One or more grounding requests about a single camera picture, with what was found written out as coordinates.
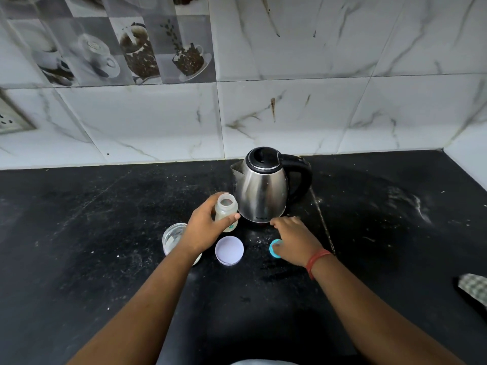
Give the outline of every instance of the wall socket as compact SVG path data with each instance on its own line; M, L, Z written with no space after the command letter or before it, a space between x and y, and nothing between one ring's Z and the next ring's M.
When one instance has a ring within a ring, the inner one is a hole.
M34 127L0 97L0 135L30 129Z

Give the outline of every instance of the green checkered fabric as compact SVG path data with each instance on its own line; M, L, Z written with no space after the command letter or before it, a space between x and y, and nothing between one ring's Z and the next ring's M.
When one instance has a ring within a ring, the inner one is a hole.
M458 286L487 307L487 278L465 274L458 280Z

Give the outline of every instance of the kettle handle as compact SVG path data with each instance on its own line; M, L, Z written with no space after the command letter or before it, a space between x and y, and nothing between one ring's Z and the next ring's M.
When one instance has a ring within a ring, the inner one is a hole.
M311 165L309 165L305 159L294 155L281 154L280 160L284 171L286 172L288 188L290 187L289 172L301 173L301 183L297 189L288 196L288 201L294 202L303 197L311 186L311 181L313 180Z

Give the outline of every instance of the plastic bottle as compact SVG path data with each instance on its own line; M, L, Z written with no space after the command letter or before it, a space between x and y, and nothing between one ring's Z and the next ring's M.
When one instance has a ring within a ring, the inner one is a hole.
M235 197L230 195L229 193L224 193L220 197L218 197L218 201L216 201L215 205L215 221L219 221L223 219L225 216L232 215L237 212L239 208L239 204ZM236 221L232 225L230 225L227 229L223 232L228 233L233 231L238 224L239 221Z

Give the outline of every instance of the electric kettle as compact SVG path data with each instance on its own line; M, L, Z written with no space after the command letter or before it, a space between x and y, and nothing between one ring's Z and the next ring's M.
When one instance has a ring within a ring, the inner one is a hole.
M245 159L231 165L234 196L247 220L268 223L284 213L286 204L302 197L311 185L311 165L302 158L257 147ZM289 173L301 173L301 182L289 194Z

